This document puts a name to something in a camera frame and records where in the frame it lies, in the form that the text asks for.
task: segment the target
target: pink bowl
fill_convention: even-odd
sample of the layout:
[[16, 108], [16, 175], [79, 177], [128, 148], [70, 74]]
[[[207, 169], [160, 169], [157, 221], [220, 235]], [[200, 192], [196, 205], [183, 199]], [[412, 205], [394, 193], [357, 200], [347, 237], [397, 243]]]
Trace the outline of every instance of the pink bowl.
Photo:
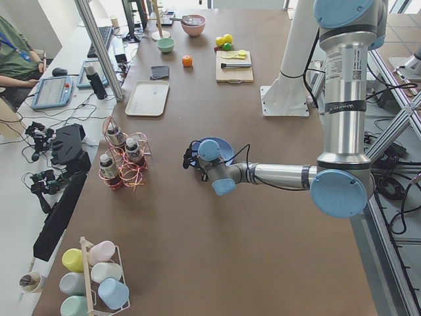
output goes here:
[[190, 26], [182, 22], [182, 28], [184, 32], [186, 32], [190, 36], [198, 36], [205, 29], [206, 18], [198, 14], [189, 14], [189, 15], [194, 18], [200, 18], [202, 23], [200, 23], [200, 25]]

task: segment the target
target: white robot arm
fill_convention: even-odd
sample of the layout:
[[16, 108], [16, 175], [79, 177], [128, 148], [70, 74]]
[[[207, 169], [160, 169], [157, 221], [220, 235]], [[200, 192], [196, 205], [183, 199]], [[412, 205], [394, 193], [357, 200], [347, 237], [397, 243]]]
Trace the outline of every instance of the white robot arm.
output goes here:
[[216, 141], [205, 140], [198, 163], [217, 195], [236, 184], [310, 190], [316, 206], [334, 217], [360, 213], [374, 191], [364, 154], [366, 66], [369, 49], [384, 42], [386, 0], [316, 0], [320, 47], [326, 52], [324, 151], [315, 166], [238, 163], [226, 166]]

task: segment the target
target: gray cloth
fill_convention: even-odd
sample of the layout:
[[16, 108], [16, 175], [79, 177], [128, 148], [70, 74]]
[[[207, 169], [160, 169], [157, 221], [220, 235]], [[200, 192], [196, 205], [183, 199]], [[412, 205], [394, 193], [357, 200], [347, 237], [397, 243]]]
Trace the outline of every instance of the gray cloth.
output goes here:
[[170, 77], [170, 67], [168, 66], [152, 66], [151, 79], [162, 79]]

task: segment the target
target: white desk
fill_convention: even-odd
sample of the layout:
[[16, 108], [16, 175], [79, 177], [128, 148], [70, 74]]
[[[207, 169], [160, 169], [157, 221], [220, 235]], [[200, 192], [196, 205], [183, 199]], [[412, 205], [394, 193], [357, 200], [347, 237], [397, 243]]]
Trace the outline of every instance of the white desk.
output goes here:
[[[91, 42], [85, 28], [77, 27], [69, 37], [66, 45], [63, 46], [54, 61], [49, 65], [44, 76], [50, 76], [51, 71], [55, 67], [65, 68], [69, 74], [79, 74], [83, 61], [87, 59], [86, 54], [90, 44]], [[111, 61], [115, 63], [114, 56], [111, 55], [111, 57]], [[107, 88], [107, 92], [109, 95], [112, 95], [110, 88]], [[65, 111], [56, 117], [48, 117], [43, 113], [34, 112], [29, 107], [32, 98], [28, 98], [27, 104], [22, 104], [18, 112], [24, 117], [23, 121], [26, 125], [31, 125], [32, 121], [35, 121], [45, 126], [51, 126], [58, 123], [57, 120], [66, 120], [71, 114], [74, 117], [88, 117], [93, 110], [91, 105], [86, 105], [83, 109], [77, 109], [75, 112], [70, 110], [75, 109], [81, 102], [85, 101], [91, 93], [93, 93], [92, 89], [79, 90], [74, 82], [73, 97], [69, 105], [60, 109], [43, 110], [48, 115], [55, 115], [63, 110], [69, 111]], [[97, 107], [92, 116], [107, 117], [111, 115], [116, 105], [116, 100], [112, 96], [109, 96], [107, 99], [110, 99], [110, 101], [98, 100], [95, 95], [91, 96], [89, 103]], [[90, 118], [86, 121], [73, 119], [68, 123], [83, 125], [86, 133], [86, 138], [83, 142], [97, 145], [103, 139], [103, 119]], [[62, 126], [63, 123], [54, 126], [53, 129], [56, 130]], [[22, 140], [22, 138], [11, 140], [0, 136], [0, 143], [19, 140]], [[2, 220], [0, 221], [0, 248], [4, 258], [0, 263], [0, 270], [2, 271], [2, 281], [0, 282], [2, 315], [30, 315], [39, 298], [39, 294], [22, 295], [18, 282], [20, 277], [28, 272], [33, 254], [32, 246], [41, 232], [46, 215], [41, 210], [38, 198], [23, 185], [21, 178], [26, 172], [36, 173], [50, 169], [47, 164], [51, 166], [49, 161], [51, 154], [48, 152], [48, 158], [42, 155], [37, 162], [29, 164], [21, 154], [22, 149], [26, 146], [25, 142], [0, 145], [0, 163], [2, 164], [3, 179], [0, 183], [1, 203], [3, 205]], [[89, 153], [89, 158], [93, 161], [97, 148], [85, 145], [84, 150]], [[33, 149], [28, 148], [24, 153], [30, 160], [33, 152]], [[30, 182], [30, 178], [27, 177], [26, 183], [30, 185]], [[60, 194], [55, 194], [54, 196], [45, 195], [45, 198], [52, 205], [60, 196]], [[48, 263], [36, 259], [33, 270], [47, 276], [54, 258], [55, 253]]]

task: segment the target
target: keyboard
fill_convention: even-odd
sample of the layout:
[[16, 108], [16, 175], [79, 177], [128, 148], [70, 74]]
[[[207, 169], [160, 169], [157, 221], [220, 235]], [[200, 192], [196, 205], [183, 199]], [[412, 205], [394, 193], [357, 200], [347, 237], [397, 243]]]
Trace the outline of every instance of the keyboard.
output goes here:
[[[110, 47], [111, 38], [112, 38], [112, 26], [99, 26], [98, 31], [103, 39], [105, 48], [108, 49]], [[93, 48], [93, 45], [91, 44], [91, 47], [89, 48], [89, 51], [87, 52], [88, 58], [95, 58], [98, 57], [95, 51], [95, 48]]]

